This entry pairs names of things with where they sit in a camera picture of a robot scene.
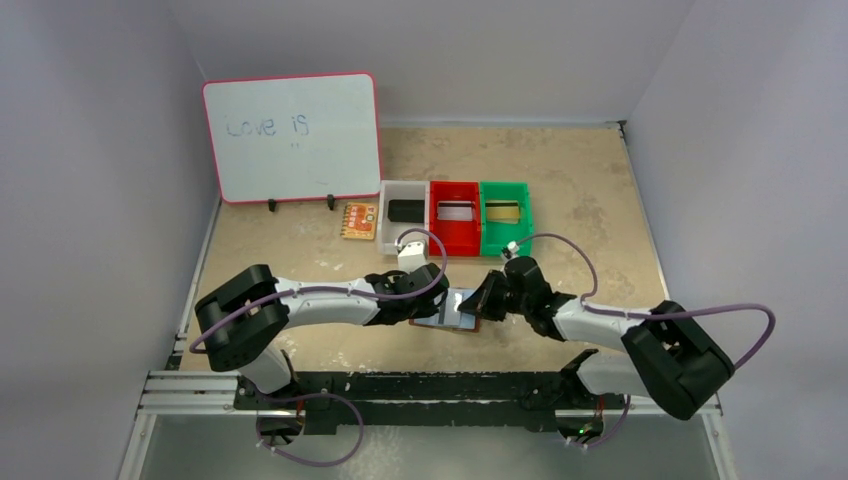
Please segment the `tabletop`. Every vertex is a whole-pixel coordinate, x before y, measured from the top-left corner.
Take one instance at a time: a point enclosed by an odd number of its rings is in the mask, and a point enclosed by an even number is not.
[[[383,178],[526,182],[536,232],[580,245],[600,279],[593,301],[647,307],[664,298],[656,254],[619,132],[612,128],[385,128]],[[340,282],[396,267],[374,242],[340,236],[344,202],[221,205],[198,285],[198,298],[246,267],[264,263],[278,277]],[[537,239],[533,257],[556,291],[591,288],[583,260],[554,239]],[[476,288],[498,258],[450,257],[452,287]],[[192,318],[188,340],[199,335]],[[275,345],[296,370],[552,371],[587,344],[538,336],[520,316],[484,321],[477,333],[411,326],[326,324],[285,330]],[[209,370],[185,353],[181,370]]]

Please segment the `purple cable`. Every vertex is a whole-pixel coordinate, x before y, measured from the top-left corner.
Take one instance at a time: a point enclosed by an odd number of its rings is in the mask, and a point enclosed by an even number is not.
[[[619,416],[618,420],[616,420],[615,423],[613,424],[613,426],[610,427],[609,432],[607,432],[605,435],[602,435],[601,438],[599,438],[597,441],[586,444],[586,448],[589,449],[589,448],[599,447],[602,444],[606,443],[607,440],[612,438],[612,436],[615,435],[615,432],[617,432],[618,429],[621,428],[621,425],[624,423],[624,419],[627,418],[627,412],[629,412],[629,411],[630,411],[630,395],[625,395],[624,408],[621,412],[621,416]]]
[[[272,446],[271,444],[269,444],[268,442],[266,442],[262,438],[262,430],[260,429],[260,426],[259,426],[260,418],[257,418],[256,419],[256,438],[261,443],[260,446],[265,447],[267,450],[270,450],[271,452],[273,452],[277,455],[280,455],[282,457],[288,458],[289,460],[291,460],[293,462],[297,462],[301,465],[306,465],[307,467],[335,467],[336,465],[340,465],[340,464],[350,460],[350,457],[352,457],[356,453],[356,451],[359,450],[360,445],[362,445],[362,439],[365,437],[365,421],[362,419],[362,414],[359,413],[359,410],[356,409],[356,406],[354,406],[353,403],[351,403],[350,400],[348,400],[344,397],[341,397],[339,395],[332,394],[332,393],[310,393],[310,394],[307,394],[307,395],[300,395],[298,397],[274,398],[270,395],[266,395],[266,394],[260,392],[256,388],[255,385],[254,385],[254,391],[256,392],[257,395],[262,397],[263,400],[265,400],[266,402],[270,402],[270,403],[292,403],[292,402],[299,402],[301,400],[310,400],[310,399],[313,399],[313,398],[331,398],[333,400],[338,400],[338,401],[344,403],[345,406],[347,406],[350,409],[350,411],[353,412],[353,414],[356,416],[356,423],[359,424],[359,437],[356,439],[356,444],[353,446],[352,449],[350,449],[349,452],[347,452],[344,456],[337,458],[336,460],[331,460],[329,462],[320,462],[320,461],[308,460],[306,458],[301,458],[301,457],[298,457],[296,455],[292,455],[291,453],[288,453],[285,450],[280,450],[279,448],[276,448],[276,447]]]
[[[433,281],[431,281],[430,283],[428,283],[426,286],[422,287],[421,289],[416,290],[414,292],[402,293],[402,294],[399,294],[399,295],[386,295],[386,294],[381,294],[381,293],[366,292],[364,290],[350,290],[350,291],[348,291],[348,289],[342,288],[342,287],[331,287],[329,285],[327,285],[327,286],[316,285],[316,286],[312,286],[312,287],[301,288],[297,292],[295,292],[294,290],[283,290],[282,292],[275,292],[275,293],[272,293],[270,295],[266,295],[266,296],[264,296],[264,297],[262,297],[258,300],[255,300],[255,301],[239,308],[238,310],[234,311],[233,313],[227,315],[226,317],[222,318],[218,323],[216,323],[215,325],[212,325],[212,327],[210,327],[208,330],[203,332],[199,337],[197,337],[193,342],[191,342],[191,345],[188,346],[188,351],[191,352],[191,353],[206,353],[206,349],[197,348],[198,345],[200,345],[201,343],[206,341],[206,339],[208,339],[209,337],[214,335],[215,332],[217,332],[218,330],[220,330],[221,328],[223,328],[227,324],[231,323],[233,320],[244,315],[245,313],[247,313],[251,309],[254,309],[256,307],[261,307],[262,305],[265,305],[266,303],[273,302],[274,300],[277,300],[277,299],[280,299],[280,298],[294,296],[295,294],[300,295],[300,294],[303,294],[303,293],[314,293],[314,292],[334,292],[334,293],[352,294],[352,295],[357,295],[359,297],[365,297],[365,298],[376,298],[377,300],[405,300],[405,299],[408,299],[408,298],[413,298],[413,297],[417,297],[417,296],[421,295],[422,293],[424,293],[424,292],[432,289],[436,285],[438,285],[438,283],[445,276],[445,269],[448,266],[448,257],[445,254],[445,246],[442,243],[442,241],[439,240],[439,237],[437,237],[436,235],[434,235],[433,233],[431,233],[427,230],[424,230],[423,228],[417,228],[417,227],[410,228],[409,230],[406,230],[405,232],[401,233],[400,236],[397,238],[397,241],[400,242],[401,240],[403,240],[403,237],[407,236],[410,233],[415,233],[415,232],[424,233],[427,236],[429,236],[434,242],[436,242],[436,245],[438,245],[438,247],[439,247],[439,251],[442,253],[442,267],[439,270],[439,274],[436,275],[436,278],[434,278]]]
[[[760,349],[763,347],[763,345],[765,345],[766,340],[768,340],[768,338],[771,336],[772,332],[774,331],[774,326],[777,323],[777,319],[774,316],[774,312],[770,308],[768,308],[767,306],[761,305],[759,303],[736,303],[736,304],[732,304],[732,305],[721,305],[721,306],[718,306],[718,307],[702,308],[700,310],[690,310],[688,312],[666,313],[666,314],[661,314],[661,315],[651,315],[651,314],[646,314],[646,313],[625,313],[625,312],[620,312],[618,310],[608,310],[608,309],[605,309],[605,308],[593,307],[593,306],[586,303],[586,299],[589,298],[589,297],[592,297],[596,293],[598,293],[598,272],[597,272],[597,270],[595,270],[595,265],[592,263],[592,260],[589,259],[589,256],[586,255],[586,252],[584,252],[583,249],[580,248],[576,243],[574,243],[571,240],[563,237],[562,235],[557,235],[556,233],[536,233],[536,234],[530,235],[529,237],[522,238],[521,240],[519,240],[515,243],[516,243],[516,245],[521,245],[522,243],[524,243],[528,240],[532,240],[534,238],[539,238],[539,237],[550,237],[550,238],[556,238],[557,240],[561,240],[561,241],[565,242],[566,244],[568,244],[568,246],[573,248],[574,251],[576,251],[581,257],[583,257],[583,260],[586,262],[586,265],[588,265],[589,271],[592,274],[592,290],[584,293],[583,295],[580,295],[580,303],[583,305],[583,308],[585,308],[586,311],[588,311],[588,312],[596,313],[596,314],[599,314],[599,315],[608,315],[608,316],[613,316],[613,317],[637,318],[637,319],[640,319],[640,320],[647,320],[647,321],[651,321],[651,322],[654,322],[654,321],[659,322],[659,321],[663,321],[663,320],[671,320],[671,321],[682,320],[682,319],[685,319],[685,318],[691,318],[691,317],[697,317],[697,316],[707,316],[707,315],[717,315],[719,313],[738,312],[738,311],[742,311],[742,310],[759,310],[759,311],[765,313],[766,317],[768,317],[768,325],[766,325],[765,331],[763,331],[763,334],[760,335],[760,338],[754,343],[754,346],[751,347],[750,350],[745,352],[745,354],[742,355],[742,357],[739,358],[739,360],[737,360],[736,363],[733,365],[733,367],[736,370],[739,370],[740,368],[742,368],[743,365],[748,363],[748,360],[750,360],[751,357],[753,357],[758,351],[760,351]],[[630,410],[630,396],[629,395],[627,395],[627,400],[625,401],[625,404],[624,404],[624,412],[622,412],[621,416],[618,417],[618,421],[615,422],[615,425],[612,426],[612,428],[610,429],[610,431],[606,435],[604,435],[600,439],[598,439],[598,441],[596,441],[596,442],[594,442],[590,445],[587,445],[587,448],[593,448],[593,447],[596,447],[598,445],[601,445],[604,442],[606,442],[613,434],[615,434],[618,431],[618,429],[621,427],[621,424],[624,423],[624,419],[627,418],[628,410]]]

